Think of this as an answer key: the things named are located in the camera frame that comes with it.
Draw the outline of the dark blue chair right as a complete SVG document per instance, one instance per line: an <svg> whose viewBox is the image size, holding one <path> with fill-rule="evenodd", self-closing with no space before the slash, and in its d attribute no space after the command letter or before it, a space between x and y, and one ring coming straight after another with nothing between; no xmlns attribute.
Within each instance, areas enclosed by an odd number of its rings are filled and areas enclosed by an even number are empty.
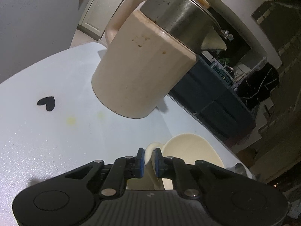
<svg viewBox="0 0 301 226"><path fill-rule="evenodd" d="M255 117L202 56L196 59L169 95L231 148L256 126Z"/></svg>

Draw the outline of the kitchen cabinet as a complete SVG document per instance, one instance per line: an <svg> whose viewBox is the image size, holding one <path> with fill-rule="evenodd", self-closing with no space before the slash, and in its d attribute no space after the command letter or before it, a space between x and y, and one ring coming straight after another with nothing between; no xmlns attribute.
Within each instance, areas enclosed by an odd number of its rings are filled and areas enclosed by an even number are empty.
<svg viewBox="0 0 301 226"><path fill-rule="evenodd" d="M91 38L102 38L111 17L123 0L90 0L80 18L78 29Z"/></svg>

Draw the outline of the beige electric kettle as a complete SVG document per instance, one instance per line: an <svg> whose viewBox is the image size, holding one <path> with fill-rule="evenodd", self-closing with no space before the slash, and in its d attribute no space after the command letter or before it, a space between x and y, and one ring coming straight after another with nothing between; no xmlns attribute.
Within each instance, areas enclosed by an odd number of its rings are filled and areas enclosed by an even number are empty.
<svg viewBox="0 0 301 226"><path fill-rule="evenodd" d="M125 0L105 29L107 51L92 76L100 102L144 118L206 50L225 50L206 0Z"/></svg>

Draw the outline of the teal sign box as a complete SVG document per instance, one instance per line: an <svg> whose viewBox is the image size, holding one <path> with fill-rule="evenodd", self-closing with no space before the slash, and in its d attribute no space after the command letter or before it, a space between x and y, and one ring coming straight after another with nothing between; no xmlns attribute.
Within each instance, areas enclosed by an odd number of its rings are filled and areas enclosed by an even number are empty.
<svg viewBox="0 0 301 226"><path fill-rule="evenodd" d="M235 84L234 79L230 76L230 74L224 69L221 63L217 60L214 60L211 64L211 68L213 71L230 87L233 87Z"/></svg>

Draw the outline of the cream two-handled bowl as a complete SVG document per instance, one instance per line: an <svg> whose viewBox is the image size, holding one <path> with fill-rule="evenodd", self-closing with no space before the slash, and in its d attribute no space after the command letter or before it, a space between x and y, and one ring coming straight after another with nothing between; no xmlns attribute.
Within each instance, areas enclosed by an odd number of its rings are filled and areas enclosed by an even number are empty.
<svg viewBox="0 0 301 226"><path fill-rule="evenodd" d="M154 150L159 148L164 157L176 157L186 164L194 164L204 160L224 168L222 159L214 148L203 137L196 134L183 133L169 139L165 144L151 143L145 149L144 176L141 179L127 181L128 190L172 190L173 183L169 179L159 179L155 174Z"/></svg>

